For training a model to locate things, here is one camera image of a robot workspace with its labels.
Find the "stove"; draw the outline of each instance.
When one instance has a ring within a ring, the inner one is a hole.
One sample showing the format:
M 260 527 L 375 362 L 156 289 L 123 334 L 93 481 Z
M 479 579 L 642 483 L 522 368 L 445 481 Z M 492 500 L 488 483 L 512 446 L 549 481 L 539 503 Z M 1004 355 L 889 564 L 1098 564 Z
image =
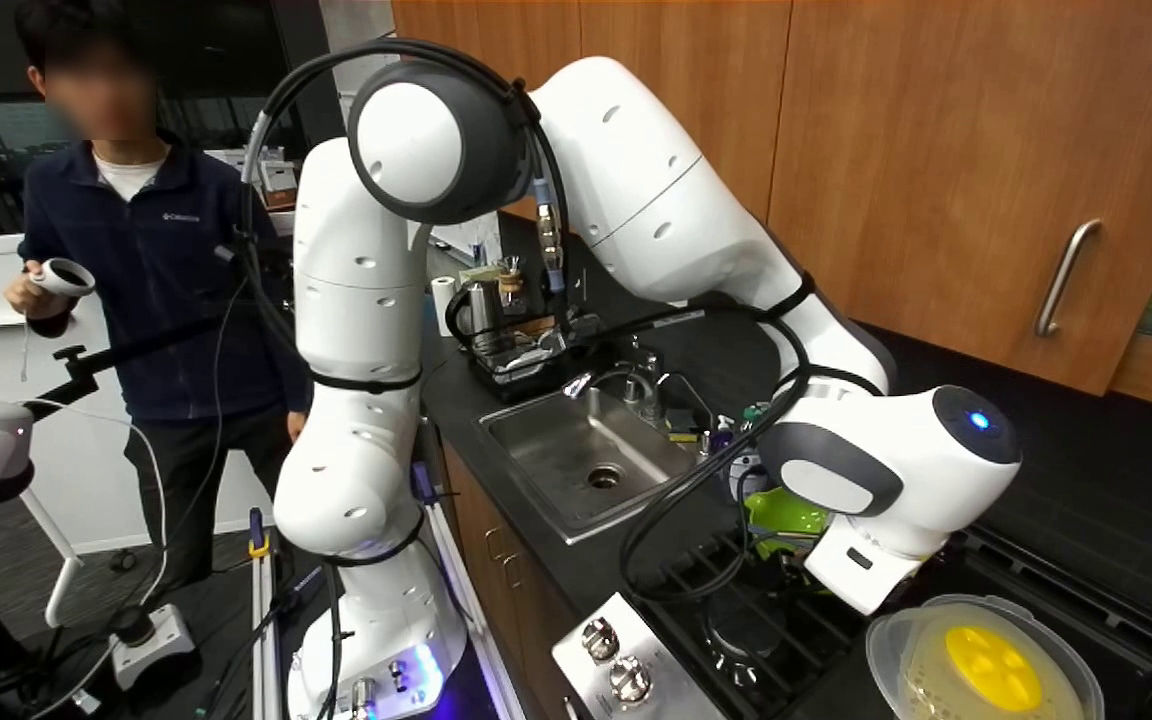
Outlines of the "stove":
M 921 577 L 892 593 L 882 611 L 923 604 L 940 593 L 978 593 L 1024 604 L 1086 659 L 1110 720 L 1152 720 L 1152 616 L 1141 607 L 1123 607 L 1118 600 L 1082 586 L 1069 571 L 993 532 L 957 535 L 930 564 L 921 568 Z M 609 665 L 627 659 L 646 682 L 653 674 L 669 674 L 669 692 L 657 687 L 657 699 L 697 692 L 704 703 L 713 703 L 708 714 L 892 714 L 867 679 L 863 616 L 827 596 L 792 559 L 751 559 L 740 535 L 721 535 L 691 546 L 677 571 L 653 586 L 622 593 L 622 600 L 632 611 L 591 611 L 561 645 L 569 653 L 554 646 L 569 679 L 570 654 L 589 654 L 589 645 L 597 645 Z M 653 653 L 611 646 L 609 636 L 632 636 L 635 646 Z M 582 674 L 581 687 L 570 682 L 582 695 L 589 714 L 611 714 L 609 707 L 615 703 L 591 699 L 597 692 L 615 692 L 604 682 L 609 679 L 591 674 Z M 635 695 L 635 714 L 659 711 L 646 707 L 653 692 Z

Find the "stove burner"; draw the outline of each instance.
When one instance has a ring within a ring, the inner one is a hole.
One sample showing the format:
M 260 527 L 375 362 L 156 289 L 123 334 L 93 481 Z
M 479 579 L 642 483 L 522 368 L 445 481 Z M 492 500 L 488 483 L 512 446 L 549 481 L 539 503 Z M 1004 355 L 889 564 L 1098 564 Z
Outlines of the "stove burner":
M 758 682 L 758 665 L 782 653 L 778 607 L 762 593 L 725 586 L 704 604 L 713 669 L 734 687 Z

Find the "cabinet handle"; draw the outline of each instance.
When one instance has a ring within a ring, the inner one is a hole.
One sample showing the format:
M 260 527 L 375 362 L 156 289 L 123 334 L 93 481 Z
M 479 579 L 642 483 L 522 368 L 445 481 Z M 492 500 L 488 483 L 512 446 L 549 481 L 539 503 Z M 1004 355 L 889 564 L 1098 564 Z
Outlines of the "cabinet handle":
M 1049 289 L 1049 301 L 1043 301 L 1043 311 L 1040 311 L 1040 322 L 1037 322 L 1037 334 L 1054 334 L 1060 322 L 1054 322 L 1054 309 L 1060 309 L 1060 297 L 1069 289 L 1069 277 L 1071 269 L 1078 263 L 1078 253 L 1086 247 L 1086 238 L 1098 230 L 1098 220 L 1086 220 L 1078 223 L 1069 244 L 1064 244 L 1064 254 L 1060 254 L 1060 269 L 1054 269 L 1054 278 Z

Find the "white robot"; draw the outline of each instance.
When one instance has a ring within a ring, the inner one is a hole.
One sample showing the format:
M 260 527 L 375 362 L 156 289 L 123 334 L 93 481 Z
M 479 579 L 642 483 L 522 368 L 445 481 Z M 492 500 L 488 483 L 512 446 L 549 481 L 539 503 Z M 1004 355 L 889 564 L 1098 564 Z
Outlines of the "white robot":
M 419 500 L 409 483 L 424 289 L 409 220 L 457 223 L 539 183 L 552 269 L 549 198 L 561 197 L 570 230 L 627 290 L 662 302 L 725 290 L 798 334 L 809 361 L 837 371 L 809 380 L 766 430 L 762 459 L 792 492 L 839 511 L 809 571 L 856 611 L 875 611 L 1008 489 L 1021 465 L 1008 419 L 963 388 L 882 396 L 875 348 L 805 289 L 627 67 L 576 59 L 522 94 L 466 54 L 424 44 L 379 40 L 336 59 L 366 53 L 404 59 L 357 94 L 349 136 L 310 146 L 295 208 L 295 348 L 317 371 L 317 400 L 271 511 L 291 544 L 338 559 L 342 584 L 338 627 L 319 616 L 291 659 L 295 720 L 317 714 L 326 687 L 338 714 L 426 711 L 463 653 L 458 616 L 414 541 Z M 295 84 L 302 76 L 262 103 L 249 157 Z M 778 331 L 766 334 L 782 371 L 805 362 Z

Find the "kitchen sink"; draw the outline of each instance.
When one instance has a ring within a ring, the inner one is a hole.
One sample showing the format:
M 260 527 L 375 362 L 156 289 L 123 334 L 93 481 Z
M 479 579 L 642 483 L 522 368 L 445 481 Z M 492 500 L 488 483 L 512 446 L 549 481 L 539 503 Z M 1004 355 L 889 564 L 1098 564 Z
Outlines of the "kitchen sink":
M 543 523 L 581 544 L 653 503 L 697 467 L 697 441 L 677 441 L 642 400 L 552 390 L 483 414 L 515 483 Z

